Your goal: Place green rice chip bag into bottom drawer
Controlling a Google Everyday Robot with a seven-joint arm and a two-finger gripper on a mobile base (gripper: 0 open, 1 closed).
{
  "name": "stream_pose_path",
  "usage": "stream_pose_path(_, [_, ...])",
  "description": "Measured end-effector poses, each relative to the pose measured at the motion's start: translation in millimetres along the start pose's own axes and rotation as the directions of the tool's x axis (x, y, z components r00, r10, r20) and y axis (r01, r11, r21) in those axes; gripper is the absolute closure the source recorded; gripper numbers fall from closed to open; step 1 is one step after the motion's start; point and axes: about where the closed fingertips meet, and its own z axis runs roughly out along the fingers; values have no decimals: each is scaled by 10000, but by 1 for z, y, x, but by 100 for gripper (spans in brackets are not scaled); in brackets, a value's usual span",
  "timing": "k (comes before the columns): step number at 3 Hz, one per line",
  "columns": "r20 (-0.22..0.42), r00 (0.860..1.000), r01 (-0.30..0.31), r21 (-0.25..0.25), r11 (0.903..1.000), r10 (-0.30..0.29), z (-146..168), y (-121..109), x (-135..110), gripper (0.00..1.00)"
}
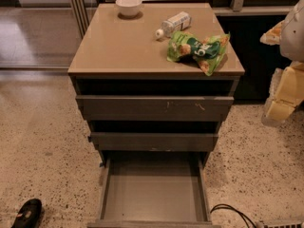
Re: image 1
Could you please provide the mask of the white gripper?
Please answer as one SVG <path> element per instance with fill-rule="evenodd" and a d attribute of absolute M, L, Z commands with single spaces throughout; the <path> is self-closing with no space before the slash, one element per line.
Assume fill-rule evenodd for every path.
<path fill-rule="evenodd" d="M 283 22 L 280 21 L 267 32 L 263 33 L 259 41 L 273 46 L 280 44 Z M 275 92 L 278 101 L 267 101 L 265 116 L 268 119 L 283 122 L 295 111 L 295 106 L 304 101 L 304 63 L 292 62 L 282 73 L 278 88 Z"/>

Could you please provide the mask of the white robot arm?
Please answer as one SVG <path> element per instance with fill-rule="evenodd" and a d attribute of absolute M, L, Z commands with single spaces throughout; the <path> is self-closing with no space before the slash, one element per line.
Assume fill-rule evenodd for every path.
<path fill-rule="evenodd" d="M 299 0 L 285 19 L 260 37 L 269 46 L 279 45 L 280 54 L 292 62 L 272 76 L 262 122 L 284 123 L 304 101 L 304 0 Z"/>

